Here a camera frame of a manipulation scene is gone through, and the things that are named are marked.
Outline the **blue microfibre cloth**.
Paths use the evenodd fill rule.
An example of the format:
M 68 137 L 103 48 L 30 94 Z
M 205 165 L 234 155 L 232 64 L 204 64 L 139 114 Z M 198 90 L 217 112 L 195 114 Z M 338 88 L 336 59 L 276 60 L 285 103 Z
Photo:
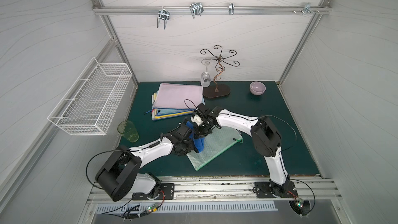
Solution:
M 196 138 L 195 137 L 195 130 L 194 130 L 193 124 L 190 121 L 188 121 L 186 123 L 186 125 L 192 130 L 192 133 L 190 134 L 189 138 L 191 138 L 194 142 L 195 152 L 196 153 L 202 152 L 204 150 L 205 138 Z

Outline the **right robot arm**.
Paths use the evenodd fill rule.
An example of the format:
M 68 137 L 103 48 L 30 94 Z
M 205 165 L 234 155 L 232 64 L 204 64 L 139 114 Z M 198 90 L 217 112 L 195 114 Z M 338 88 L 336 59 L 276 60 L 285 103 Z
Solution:
M 204 138 L 214 128 L 232 128 L 249 135 L 255 150 L 264 157 L 269 171 L 269 192 L 281 198 L 288 191 L 290 176 L 282 157 L 282 136 L 270 115 L 249 117 L 216 107 L 200 104 L 192 114 L 194 137 Z

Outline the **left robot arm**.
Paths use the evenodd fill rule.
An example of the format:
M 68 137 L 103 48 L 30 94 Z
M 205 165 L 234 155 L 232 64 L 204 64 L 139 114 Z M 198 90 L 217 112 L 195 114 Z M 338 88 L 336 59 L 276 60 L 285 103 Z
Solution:
M 141 174 L 140 169 L 147 164 L 168 155 L 184 156 L 191 151 L 198 152 L 195 141 L 197 126 L 184 120 L 172 131 L 146 145 L 128 148 L 120 145 L 110 150 L 110 156 L 95 176 L 93 187 L 105 191 L 117 202 L 130 191 L 135 195 L 144 195 L 149 199 L 158 198 L 161 181 L 150 173 Z

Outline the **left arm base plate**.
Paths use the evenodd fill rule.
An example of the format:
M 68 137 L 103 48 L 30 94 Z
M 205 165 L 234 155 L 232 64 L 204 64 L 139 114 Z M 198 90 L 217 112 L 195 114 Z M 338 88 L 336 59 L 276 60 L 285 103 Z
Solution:
M 163 198 L 166 200 L 174 199 L 174 189 L 175 184 L 173 183 L 161 183 L 159 186 L 156 186 L 154 192 L 150 192 L 148 194 L 144 193 L 133 193 L 132 200 L 133 201 L 160 201 Z

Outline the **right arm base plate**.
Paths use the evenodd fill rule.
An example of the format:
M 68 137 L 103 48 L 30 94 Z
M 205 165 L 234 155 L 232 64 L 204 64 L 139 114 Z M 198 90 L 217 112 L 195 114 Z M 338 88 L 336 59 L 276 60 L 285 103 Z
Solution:
M 271 198 L 295 198 L 299 194 L 294 182 L 287 180 L 282 186 L 272 181 L 258 181 L 252 188 L 252 192 L 259 199 Z

